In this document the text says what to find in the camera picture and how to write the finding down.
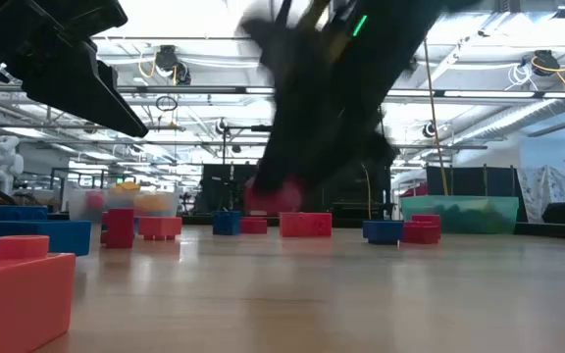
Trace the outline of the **grey beam with light strip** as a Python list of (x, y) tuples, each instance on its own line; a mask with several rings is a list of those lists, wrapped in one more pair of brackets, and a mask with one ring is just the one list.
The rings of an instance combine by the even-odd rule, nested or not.
[[(128, 94), (177, 93), (177, 94), (238, 94), (238, 95), (273, 95), (275, 89), (267, 86), (119, 86), (117, 91)], [(565, 91), (509, 91), (509, 90), (433, 90), (429, 89), (392, 89), (387, 97), (431, 97), (463, 99), (564, 99)]]

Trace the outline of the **teal plastic bin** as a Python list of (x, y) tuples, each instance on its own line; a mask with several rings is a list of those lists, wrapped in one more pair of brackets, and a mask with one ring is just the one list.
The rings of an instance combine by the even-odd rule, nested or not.
[(507, 234), (514, 231), (517, 197), (427, 195), (400, 199), (402, 217), (438, 215), (444, 233)]

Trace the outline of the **tall black panel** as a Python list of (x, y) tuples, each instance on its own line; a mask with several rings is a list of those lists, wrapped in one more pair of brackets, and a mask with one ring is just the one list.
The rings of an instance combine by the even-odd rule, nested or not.
[(392, 208), (389, 192), (389, 167), (384, 161), (354, 162), (323, 182), (305, 210), (330, 212), (341, 219), (385, 219)]

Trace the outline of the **red background object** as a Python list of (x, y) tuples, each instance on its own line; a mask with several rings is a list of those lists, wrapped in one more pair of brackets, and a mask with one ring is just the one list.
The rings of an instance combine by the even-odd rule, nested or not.
[(421, 183), (417, 186), (412, 186), (406, 191), (400, 194), (401, 198), (405, 197), (415, 197), (415, 196), (425, 196), (428, 194), (428, 185), (426, 183)]

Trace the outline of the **white humanoid robot figure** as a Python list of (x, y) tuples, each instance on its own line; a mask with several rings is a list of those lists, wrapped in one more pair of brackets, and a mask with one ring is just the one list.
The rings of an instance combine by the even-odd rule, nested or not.
[(0, 136), (0, 191), (10, 194), (14, 177), (24, 171), (24, 157), (17, 153), (20, 139), (13, 135)]

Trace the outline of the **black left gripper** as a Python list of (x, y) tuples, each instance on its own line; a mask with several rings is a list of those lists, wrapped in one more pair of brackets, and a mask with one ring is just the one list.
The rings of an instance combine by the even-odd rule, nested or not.
[(117, 91), (116, 70), (86, 43), (127, 21), (119, 0), (0, 0), (0, 65), (18, 78), (40, 66), (23, 79), (29, 99), (143, 137), (148, 128)]

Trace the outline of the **black partition screen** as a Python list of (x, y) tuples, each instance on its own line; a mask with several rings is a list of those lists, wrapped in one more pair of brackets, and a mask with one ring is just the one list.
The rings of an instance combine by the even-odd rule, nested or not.
[(519, 193), (519, 181), (512, 168), (426, 167), (429, 195), (510, 197)]
[(206, 209), (242, 212), (244, 185), (256, 172), (255, 165), (205, 165), (201, 182)]

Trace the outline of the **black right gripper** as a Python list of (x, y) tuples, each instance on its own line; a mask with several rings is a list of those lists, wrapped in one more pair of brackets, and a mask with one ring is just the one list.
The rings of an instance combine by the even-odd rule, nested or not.
[(398, 153), (376, 131), (380, 110), (357, 112), (345, 100), (359, 87), (338, 70), (344, 55), (329, 61), (329, 46), (340, 31), (349, 34), (356, 0), (336, 8), (334, 18), (317, 29), (306, 13), (287, 24), (291, 0), (283, 0), (274, 20), (244, 16), (240, 28), (261, 49), (260, 64), (272, 76), (276, 112), (270, 137), (251, 188), (274, 194), (286, 181), (304, 192), (322, 183), (318, 163), (340, 169), (352, 161), (391, 163)]

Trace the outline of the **white patterned cloth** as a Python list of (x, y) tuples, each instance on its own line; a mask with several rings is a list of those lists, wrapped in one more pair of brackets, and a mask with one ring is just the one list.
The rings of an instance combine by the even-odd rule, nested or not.
[(529, 217), (539, 218), (549, 204), (565, 202), (565, 168), (524, 168), (517, 176)]

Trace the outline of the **red one-stud block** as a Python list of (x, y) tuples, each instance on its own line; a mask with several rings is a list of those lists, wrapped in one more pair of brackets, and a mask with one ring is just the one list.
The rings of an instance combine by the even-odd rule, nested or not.
[(86, 211), (102, 212), (105, 209), (105, 194), (99, 191), (87, 191), (84, 194), (84, 207)]

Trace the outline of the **clear plastic bin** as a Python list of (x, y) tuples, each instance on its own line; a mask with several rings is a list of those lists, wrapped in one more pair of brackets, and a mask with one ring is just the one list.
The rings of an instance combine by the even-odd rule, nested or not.
[[(105, 194), (105, 209), (102, 212), (86, 211), (84, 207), (84, 194), (87, 191), (99, 191)], [(172, 198), (173, 209), (164, 214), (142, 214), (134, 208), (134, 197), (139, 194), (166, 194)], [(149, 191), (135, 191), (135, 192), (116, 192), (113, 189), (77, 189), (73, 191), (69, 201), (68, 209), (70, 219), (72, 221), (91, 221), (99, 223), (102, 220), (102, 215), (110, 209), (133, 209), (136, 217), (174, 217), (180, 208), (179, 196), (176, 193), (169, 192), (149, 192)]]

